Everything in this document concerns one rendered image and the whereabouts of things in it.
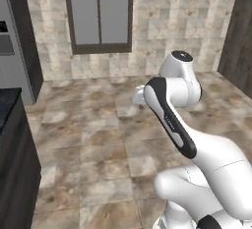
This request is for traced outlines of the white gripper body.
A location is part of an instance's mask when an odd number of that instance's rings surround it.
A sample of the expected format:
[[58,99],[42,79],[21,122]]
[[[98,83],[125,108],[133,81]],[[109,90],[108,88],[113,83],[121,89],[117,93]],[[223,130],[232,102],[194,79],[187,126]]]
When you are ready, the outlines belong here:
[[132,96],[132,102],[137,105],[145,105],[144,86],[137,86]]

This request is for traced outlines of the dark fridge housing panel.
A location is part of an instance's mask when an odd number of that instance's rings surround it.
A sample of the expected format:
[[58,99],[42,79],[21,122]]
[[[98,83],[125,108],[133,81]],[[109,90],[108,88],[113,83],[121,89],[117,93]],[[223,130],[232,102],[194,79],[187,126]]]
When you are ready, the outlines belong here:
[[[10,3],[23,50],[25,66],[31,83],[31,90],[34,96],[34,103],[32,104],[35,104],[43,83],[43,75],[32,27],[28,0],[10,0]],[[0,23],[0,30],[2,32],[7,31],[3,22]]]

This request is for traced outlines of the grey fridge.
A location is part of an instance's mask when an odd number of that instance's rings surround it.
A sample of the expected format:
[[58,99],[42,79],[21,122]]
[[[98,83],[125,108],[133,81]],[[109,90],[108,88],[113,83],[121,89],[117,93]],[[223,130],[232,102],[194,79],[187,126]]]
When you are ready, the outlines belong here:
[[20,87],[23,102],[32,104],[34,96],[10,0],[0,0],[1,22],[7,31],[0,30],[0,87]]

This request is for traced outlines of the dark wooden panel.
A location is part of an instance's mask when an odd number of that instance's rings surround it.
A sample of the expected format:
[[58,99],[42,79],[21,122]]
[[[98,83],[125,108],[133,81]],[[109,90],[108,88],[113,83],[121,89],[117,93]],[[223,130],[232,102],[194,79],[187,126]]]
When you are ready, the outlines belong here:
[[252,0],[235,0],[218,72],[252,99]]

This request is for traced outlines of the dark counter cabinet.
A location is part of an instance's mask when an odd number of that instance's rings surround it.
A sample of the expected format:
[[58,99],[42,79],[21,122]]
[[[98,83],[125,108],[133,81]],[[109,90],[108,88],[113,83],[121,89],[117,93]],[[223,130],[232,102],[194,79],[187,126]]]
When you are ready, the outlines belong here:
[[31,229],[41,166],[19,88],[0,88],[0,229]]

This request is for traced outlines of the dark framed window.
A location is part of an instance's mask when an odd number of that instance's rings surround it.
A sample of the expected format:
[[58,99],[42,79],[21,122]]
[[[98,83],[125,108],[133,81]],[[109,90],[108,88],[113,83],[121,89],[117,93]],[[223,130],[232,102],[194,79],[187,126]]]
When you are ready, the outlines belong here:
[[130,53],[133,0],[66,0],[73,55]]

